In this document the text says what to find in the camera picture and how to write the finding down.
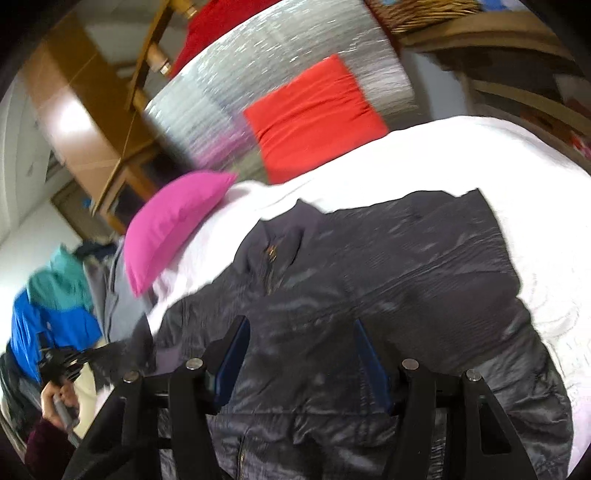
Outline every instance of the maroon sleeve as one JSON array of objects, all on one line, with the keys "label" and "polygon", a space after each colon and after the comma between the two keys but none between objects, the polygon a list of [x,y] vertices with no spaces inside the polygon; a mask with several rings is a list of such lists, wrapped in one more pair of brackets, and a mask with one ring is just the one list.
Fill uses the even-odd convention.
[{"label": "maroon sleeve", "polygon": [[72,455],[74,446],[67,435],[41,419],[29,435],[25,465],[37,480],[61,480]]}]

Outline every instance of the teal jacket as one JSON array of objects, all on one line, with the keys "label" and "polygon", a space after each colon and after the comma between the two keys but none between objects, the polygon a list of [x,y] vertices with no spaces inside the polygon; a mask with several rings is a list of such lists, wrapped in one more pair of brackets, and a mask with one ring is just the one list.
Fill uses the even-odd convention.
[{"label": "teal jacket", "polygon": [[46,309],[64,311],[84,307],[88,312],[93,309],[82,262],[64,245],[60,245],[45,267],[29,278],[27,295],[31,304]]}]

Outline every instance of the zipper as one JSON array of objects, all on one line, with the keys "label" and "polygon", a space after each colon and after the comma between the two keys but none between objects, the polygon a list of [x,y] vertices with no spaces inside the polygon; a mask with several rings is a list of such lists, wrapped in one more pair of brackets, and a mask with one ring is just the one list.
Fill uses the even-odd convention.
[{"label": "zipper", "polygon": [[275,263],[275,259],[277,258],[277,246],[270,245],[265,250],[265,253],[267,254],[267,273],[265,274],[263,283],[265,285],[265,291],[267,292],[267,295],[270,295],[271,293],[273,293],[273,266]]},{"label": "zipper", "polygon": [[238,450],[238,471],[236,472],[236,480],[242,480],[242,468],[244,464],[244,457],[246,455],[246,453],[244,452],[244,440],[245,439],[243,438],[240,442],[240,449]]}]

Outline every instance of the red fabric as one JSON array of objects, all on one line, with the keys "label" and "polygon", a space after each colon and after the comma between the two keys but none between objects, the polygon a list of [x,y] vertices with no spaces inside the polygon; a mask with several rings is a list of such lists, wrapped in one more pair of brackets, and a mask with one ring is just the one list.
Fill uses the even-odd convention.
[{"label": "red fabric", "polygon": [[377,140],[388,127],[338,55],[244,110],[271,183],[283,183]]},{"label": "red fabric", "polygon": [[210,0],[191,19],[189,33],[172,75],[175,76],[193,58],[218,38],[228,33],[250,17],[275,5],[279,0]]}]

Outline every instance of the wicker basket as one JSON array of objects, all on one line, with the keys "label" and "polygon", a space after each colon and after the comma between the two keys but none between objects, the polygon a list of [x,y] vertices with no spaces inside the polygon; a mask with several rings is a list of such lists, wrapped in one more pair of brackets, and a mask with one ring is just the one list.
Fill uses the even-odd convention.
[{"label": "wicker basket", "polygon": [[366,0],[366,3],[394,35],[480,11],[476,0],[398,0],[393,5],[384,5],[382,0]]}]

